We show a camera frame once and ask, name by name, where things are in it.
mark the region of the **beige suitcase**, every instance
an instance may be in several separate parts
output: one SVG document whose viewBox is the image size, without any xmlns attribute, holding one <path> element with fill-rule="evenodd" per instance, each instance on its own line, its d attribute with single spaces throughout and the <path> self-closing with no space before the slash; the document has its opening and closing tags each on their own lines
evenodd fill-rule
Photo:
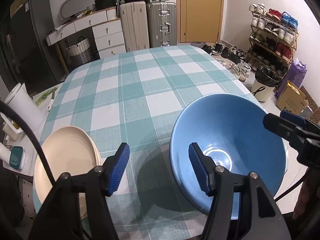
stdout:
<svg viewBox="0 0 320 240">
<path fill-rule="evenodd" d="M 146 3 L 141 1 L 121 4 L 120 15 L 127 52 L 149 49 Z"/>
</svg>

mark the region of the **cardboard box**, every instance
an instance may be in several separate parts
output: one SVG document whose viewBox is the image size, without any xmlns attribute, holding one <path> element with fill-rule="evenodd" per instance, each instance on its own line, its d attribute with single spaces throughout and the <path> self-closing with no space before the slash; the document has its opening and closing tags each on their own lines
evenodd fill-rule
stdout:
<svg viewBox="0 0 320 240">
<path fill-rule="evenodd" d="M 293 114 L 300 114 L 308 105 L 306 96 L 290 81 L 282 91 L 276 106 L 282 111 L 286 109 Z"/>
</svg>

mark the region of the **white wall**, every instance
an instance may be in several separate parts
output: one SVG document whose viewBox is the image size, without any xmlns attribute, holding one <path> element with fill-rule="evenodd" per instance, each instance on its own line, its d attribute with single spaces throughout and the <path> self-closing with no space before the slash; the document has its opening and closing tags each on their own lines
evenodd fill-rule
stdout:
<svg viewBox="0 0 320 240">
<path fill-rule="evenodd" d="M 248 37 L 252 31 L 249 5 L 258 2 L 264 3 L 267 9 L 286 11 L 299 21 L 300 36 L 295 57 L 307 64 L 308 72 L 302 84 L 320 106 L 320 25 L 304 0 L 228 0 L 224 36 L 221 39 L 241 49 L 249 49 Z"/>
</svg>

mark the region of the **wooden shelf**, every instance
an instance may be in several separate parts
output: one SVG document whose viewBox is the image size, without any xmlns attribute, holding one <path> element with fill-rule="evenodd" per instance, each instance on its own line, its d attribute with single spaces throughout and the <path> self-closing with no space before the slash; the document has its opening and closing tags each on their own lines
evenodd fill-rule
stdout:
<svg viewBox="0 0 320 240">
<path fill-rule="evenodd" d="M 271 70 L 273 73 L 275 73 L 279 78 L 281 78 L 281 80 L 283 79 L 283 77 L 281 77 L 276 71 L 272 70 L 268 65 L 264 64 L 263 62 L 261 62 L 260 60 L 258 60 L 256 57 L 252 56 L 252 54 L 250 54 L 249 52 L 247 52 L 247 54 L 249 55 L 249 57 L 254 58 L 256 61 L 258 61 L 259 63 L 261 63 L 261 65 L 264 65 L 265 67 L 267 67 L 269 70 Z"/>
<path fill-rule="evenodd" d="M 263 31 L 264 33 L 268 33 L 268 34 L 270 34 L 270 36 L 276 37 L 278 39 L 278 41 L 283 41 L 285 45 L 289 46 L 290 48 L 293 48 L 293 49 L 297 50 L 297 48 L 295 47 L 295 43 L 293 45 L 291 45 L 290 43 L 287 43 L 285 40 L 280 39 L 278 36 L 274 35 L 273 33 L 270 33 L 270 32 L 267 32 L 265 30 L 259 29 L 258 27 L 251 26 L 251 28 L 252 28 L 252 30 L 253 29 L 257 29 L 256 32 L 258 32 L 260 30 L 260 31 Z"/>
<path fill-rule="evenodd" d="M 256 42 L 255 40 L 249 39 L 250 42 L 257 44 L 258 46 L 260 46 L 261 48 L 265 49 L 266 51 L 270 52 L 271 54 L 275 55 L 277 58 L 281 59 L 282 61 L 284 61 L 285 63 L 289 64 L 292 60 L 292 54 L 291 57 L 289 59 L 289 61 L 286 61 L 283 57 L 279 56 L 278 54 L 276 54 L 275 52 L 273 52 L 270 49 L 267 49 L 265 46 L 263 46 L 261 43 Z"/>
<path fill-rule="evenodd" d="M 266 20 L 272 21 L 272 22 L 274 22 L 274 23 L 276 23 L 276 24 L 279 24 L 279 25 L 281 25 L 281 26 L 283 26 L 283 27 L 286 27 L 286 28 L 288 28 L 289 30 L 297 33 L 297 30 L 296 30 L 296 29 L 290 27 L 289 25 L 283 23 L 282 21 L 278 21 L 278 20 L 276 20 L 276 19 L 274 19 L 274 18 L 272 18 L 272 17 L 269 17 L 269 16 L 267 16 L 267 15 L 263 15 L 263 14 L 260 14 L 260 13 L 257 13 L 257 12 L 252 12 L 252 15 L 254 15 L 254 16 L 259 16 L 259 17 L 264 18 L 264 19 L 266 19 Z"/>
</svg>

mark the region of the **black trash bag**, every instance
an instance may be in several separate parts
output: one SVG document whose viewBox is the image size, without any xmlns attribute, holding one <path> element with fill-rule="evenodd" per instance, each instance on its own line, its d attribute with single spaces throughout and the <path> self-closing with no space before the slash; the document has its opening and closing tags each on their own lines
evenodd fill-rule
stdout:
<svg viewBox="0 0 320 240">
<path fill-rule="evenodd" d="M 264 65 L 257 69 L 255 78 L 259 83 L 267 87 L 276 87 L 281 83 L 281 78 Z"/>
</svg>

